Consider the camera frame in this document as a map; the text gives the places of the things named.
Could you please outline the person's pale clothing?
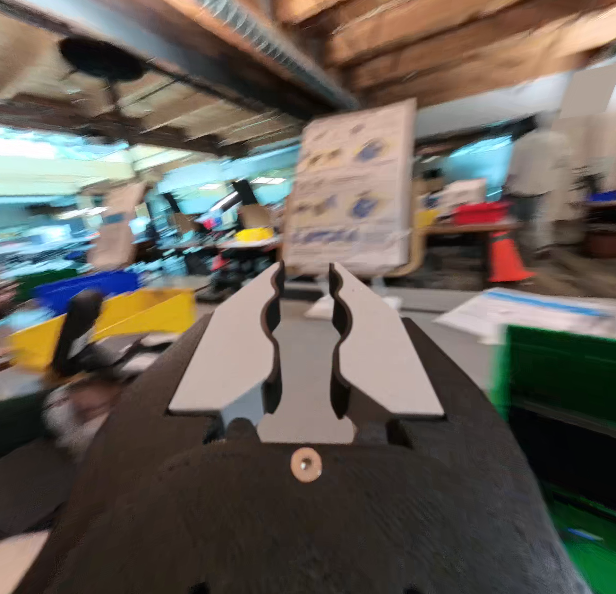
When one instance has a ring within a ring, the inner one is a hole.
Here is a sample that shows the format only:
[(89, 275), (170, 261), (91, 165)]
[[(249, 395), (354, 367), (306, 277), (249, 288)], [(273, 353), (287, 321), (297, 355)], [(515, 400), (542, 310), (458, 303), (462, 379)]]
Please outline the person's pale clothing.
[(1, 593), (13, 593), (41, 553), (50, 531), (29, 532), (1, 541)]

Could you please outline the green plastic bin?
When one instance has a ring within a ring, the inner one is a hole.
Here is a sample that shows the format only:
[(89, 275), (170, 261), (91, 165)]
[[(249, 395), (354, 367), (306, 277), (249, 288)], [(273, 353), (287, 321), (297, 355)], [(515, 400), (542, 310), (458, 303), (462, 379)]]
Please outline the green plastic bin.
[(509, 326), (490, 401), (594, 593), (615, 593), (615, 340)]

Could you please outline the blue plastic bin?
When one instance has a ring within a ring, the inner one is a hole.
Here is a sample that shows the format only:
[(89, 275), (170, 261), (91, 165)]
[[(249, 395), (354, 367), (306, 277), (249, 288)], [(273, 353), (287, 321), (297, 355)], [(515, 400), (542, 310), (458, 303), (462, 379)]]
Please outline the blue plastic bin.
[(34, 288), (34, 298), (54, 316), (60, 316), (66, 313), (70, 300), (84, 290), (96, 290), (108, 298), (140, 288), (140, 277), (132, 271), (102, 271), (38, 285)]

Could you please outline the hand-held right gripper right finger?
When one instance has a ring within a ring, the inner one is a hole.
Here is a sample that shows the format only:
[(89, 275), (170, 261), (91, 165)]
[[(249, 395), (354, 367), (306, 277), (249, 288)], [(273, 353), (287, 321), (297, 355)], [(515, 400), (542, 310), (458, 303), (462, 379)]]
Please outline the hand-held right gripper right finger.
[(329, 265), (338, 419), (439, 420), (444, 408), (398, 311), (339, 263)]

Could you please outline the brown cardboard box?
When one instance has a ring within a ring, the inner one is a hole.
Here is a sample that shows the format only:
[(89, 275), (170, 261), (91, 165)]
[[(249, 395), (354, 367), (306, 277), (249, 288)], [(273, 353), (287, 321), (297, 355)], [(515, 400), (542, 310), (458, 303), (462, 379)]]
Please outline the brown cardboard box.
[(96, 242), (88, 251), (88, 264), (94, 271), (125, 269), (134, 262), (131, 221), (136, 218), (136, 208), (146, 191), (144, 182), (133, 182), (113, 188), (105, 195), (102, 224)]

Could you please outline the orange traffic cone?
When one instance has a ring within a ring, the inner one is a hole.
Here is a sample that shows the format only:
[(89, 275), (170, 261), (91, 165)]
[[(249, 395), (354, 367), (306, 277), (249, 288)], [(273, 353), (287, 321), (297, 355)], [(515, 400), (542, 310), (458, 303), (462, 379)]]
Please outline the orange traffic cone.
[(489, 243), (489, 282), (524, 282), (535, 277), (523, 264), (518, 247), (509, 231), (495, 231)]

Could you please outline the yellow plastic bin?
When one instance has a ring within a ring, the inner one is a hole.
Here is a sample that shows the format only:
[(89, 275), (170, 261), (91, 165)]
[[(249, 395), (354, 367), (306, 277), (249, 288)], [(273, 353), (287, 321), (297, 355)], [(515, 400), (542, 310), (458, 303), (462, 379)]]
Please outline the yellow plastic bin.
[[(10, 337), (11, 365), (30, 372), (43, 372), (52, 361), (62, 314), (20, 330)], [(148, 333), (181, 334), (196, 321), (196, 302), (190, 289), (139, 289), (105, 300), (90, 331), (93, 341)]]

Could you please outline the instruction sheet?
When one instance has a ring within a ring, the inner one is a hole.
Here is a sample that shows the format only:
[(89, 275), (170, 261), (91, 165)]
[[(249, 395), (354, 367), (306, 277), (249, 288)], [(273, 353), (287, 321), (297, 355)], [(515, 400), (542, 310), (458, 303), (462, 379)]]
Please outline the instruction sheet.
[(416, 114), (411, 98), (307, 124), (283, 213), (290, 273), (338, 262), (376, 277), (407, 263)]

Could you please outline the red plastic bin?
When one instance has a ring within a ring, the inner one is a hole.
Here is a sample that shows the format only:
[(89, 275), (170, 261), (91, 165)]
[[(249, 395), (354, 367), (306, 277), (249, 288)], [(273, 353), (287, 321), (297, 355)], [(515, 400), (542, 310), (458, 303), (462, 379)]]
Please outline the red plastic bin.
[(506, 201), (463, 204), (452, 211), (451, 220), (456, 226), (500, 223), (508, 217), (510, 205)]

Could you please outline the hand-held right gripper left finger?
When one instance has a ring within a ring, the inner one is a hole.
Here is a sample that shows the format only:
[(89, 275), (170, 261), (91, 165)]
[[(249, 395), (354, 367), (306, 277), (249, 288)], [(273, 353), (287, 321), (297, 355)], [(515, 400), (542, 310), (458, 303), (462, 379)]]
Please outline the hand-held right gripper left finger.
[(219, 428), (245, 419), (257, 427), (282, 394), (280, 324), (285, 266), (276, 262), (220, 304), (184, 371), (167, 411), (210, 416)]

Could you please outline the printed paper sheet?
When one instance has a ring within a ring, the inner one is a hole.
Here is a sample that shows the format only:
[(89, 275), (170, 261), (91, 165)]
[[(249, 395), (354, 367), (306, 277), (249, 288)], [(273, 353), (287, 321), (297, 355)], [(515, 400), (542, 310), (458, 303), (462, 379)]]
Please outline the printed paper sheet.
[(503, 344), (507, 327), (526, 327), (615, 339), (615, 305), (515, 290), (484, 290), (434, 322), (474, 336), (481, 344)]

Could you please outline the black ceiling lamp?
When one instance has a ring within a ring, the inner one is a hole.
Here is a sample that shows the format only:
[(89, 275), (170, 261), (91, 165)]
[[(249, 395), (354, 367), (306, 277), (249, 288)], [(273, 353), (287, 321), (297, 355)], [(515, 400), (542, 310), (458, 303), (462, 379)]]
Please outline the black ceiling lamp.
[(134, 82), (145, 75), (144, 63), (118, 46), (89, 37), (65, 37), (62, 58), (76, 71), (111, 83)]

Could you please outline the person's left hand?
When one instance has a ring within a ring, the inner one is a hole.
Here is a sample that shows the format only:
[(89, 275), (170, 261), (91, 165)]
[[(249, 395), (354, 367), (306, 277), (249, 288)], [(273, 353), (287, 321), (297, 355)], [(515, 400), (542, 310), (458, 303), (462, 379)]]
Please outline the person's left hand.
[(50, 392), (41, 418), (55, 445), (80, 461), (118, 402), (123, 384), (83, 377)]

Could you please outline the grey desk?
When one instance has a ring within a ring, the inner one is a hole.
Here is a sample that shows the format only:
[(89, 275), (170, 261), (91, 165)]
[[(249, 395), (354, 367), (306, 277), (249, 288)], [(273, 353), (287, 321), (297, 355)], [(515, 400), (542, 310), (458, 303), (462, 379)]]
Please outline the grey desk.
[[(487, 396), (493, 347), (434, 322), (473, 296), (473, 292), (453, 290), (409, 290), (404, 296), (402, 316), (411, 319)], [(338, 333), (330, 321), (305, 318), (308, 307), (301, 300), (281, 303), (281, 324), (275, 331), (281, 355), (281, 404), (258, 426), (260, 438), (268, 442), (342, 443), (352, 438), (350, 421), (338, 420), (329, 404)], [(57, 447), (41, 418), (42, 406), (52, 390), (44, 388), (37, 375), (26, 382), (24, 373), (11, 369), (1, 373), (2, 454), (37, 439)]]

